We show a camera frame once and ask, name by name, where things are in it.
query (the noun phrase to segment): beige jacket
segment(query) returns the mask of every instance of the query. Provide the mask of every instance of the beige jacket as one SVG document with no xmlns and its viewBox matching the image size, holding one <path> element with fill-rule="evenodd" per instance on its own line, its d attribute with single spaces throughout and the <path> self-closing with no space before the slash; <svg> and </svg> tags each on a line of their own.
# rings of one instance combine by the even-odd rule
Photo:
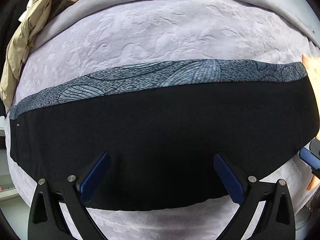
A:
<svg viewBox="0 0 320 240">
<path fill-rule="evenodd" d="M 78 0 L 68 1 L 63 0 L 61 2 L 58 13 Z M 52 0 L 33 0 L 8 44 L 0 81 L 0 97 L 4 103 L 6 113 L 8 113 L 12 104 L 21 68 L 27 61 L 35 36 L 43 29 L 50 16 L 51 4 Z"/>
</svg>

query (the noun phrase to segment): black clamp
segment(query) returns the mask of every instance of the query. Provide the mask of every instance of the black clamp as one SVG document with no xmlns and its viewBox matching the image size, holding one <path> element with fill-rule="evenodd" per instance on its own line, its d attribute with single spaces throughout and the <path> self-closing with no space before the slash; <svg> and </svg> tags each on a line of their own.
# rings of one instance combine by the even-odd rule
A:
<svg viewBox="0 0 320 240">
<path fill-rule="evenodd" d="M 75 239 L 65 222 L 59 202 L 65 202 L 83 240 L 107 240 L 87 212 L 99 178 L 110 165 L 103 153 L 85 170 L 84 176 L 70 175 L 61 182 L 60 191 L 53 192 L 50 183 L 40 179 L 33 197 L 28 225 L 28 240 Z M 250 240 L 294 240 L 295 223 L 292 202 L 286 182 L 260 182 L 247 177 L 223 154 L 216 154 L 213 165 L 230 197 L 240 208 L 218 237 L 218 240 L 240 240 L 256 211 L 259 201 L 266 201 L 262 215 Z"/>
<path fill-rule="evenodd" d="M 320 179 L 320 141 L 314 138 L 309 148 L 310 150 L 303 147 L 299 151 L 299 157 L 311 167 L 312 174 Z"/>
</svg>

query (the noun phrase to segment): black frame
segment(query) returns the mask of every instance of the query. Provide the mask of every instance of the black frame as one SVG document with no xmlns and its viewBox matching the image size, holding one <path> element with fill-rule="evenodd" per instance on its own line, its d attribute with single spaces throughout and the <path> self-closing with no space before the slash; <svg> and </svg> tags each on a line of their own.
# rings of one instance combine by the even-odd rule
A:
<svg viewBox="0 0 320 240">
<path fill-rule="evenodd" d="M 234 166 L 223 153 L 219 153 L 228 168 L 239 181 L 243 189 L 244 202 L 218 237 L 218 240 L 240 240 L 249 226 L 260 201 L 266 201 L 262 215 L 250 240 L 294 240 L 295 222 L 290 193 L 286 182 L 279 179 L 276 183 L 249 181 L 248 177 Z M 60 182 L 57 191 L 50 188 L 45 179 L 38 182 L 33 197 L 29 224 L 29 240 L 72 240 L 68 226 L 61 212 L 59 202 L 67 205 L 71 218 L 83 240 L 108 240 L 100 231 L 93 219 L 81 203 L 79 189 L 89 177 L 93 167 L 99 160 L 106 157 L 105 153 L 99 155 L 93 163 L 84 170 L 83 174 L 70 177 Z"/>
</svg>

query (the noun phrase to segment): white wall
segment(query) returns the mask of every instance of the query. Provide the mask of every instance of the white wall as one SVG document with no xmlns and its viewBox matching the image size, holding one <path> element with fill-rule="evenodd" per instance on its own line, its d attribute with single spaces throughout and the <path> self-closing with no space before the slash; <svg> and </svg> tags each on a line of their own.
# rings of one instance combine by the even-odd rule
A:
<svg viewBox="0 0 320 240">
<path fill-rule="evenodd" d="M 4 129 L 4 116 L 0 116 L 0 129 Z"/>
<path fill-rule="evenodd" d="M 23 199 L 18 196 L 0 201 L 0 208 L 17 236 L 20 237 L 21 240 L 28 240 L 28 219 L 30 208 Z"/>
<path fill-rule="evenodd" d="M 2 189 L 14 188 L 10 174 L 0 176 L 0 187 Z"/>
<path fill-rule="evenodd" d="M 0 150 L 0 176 L 9 174 L 7 151 Z"/>
</svg>

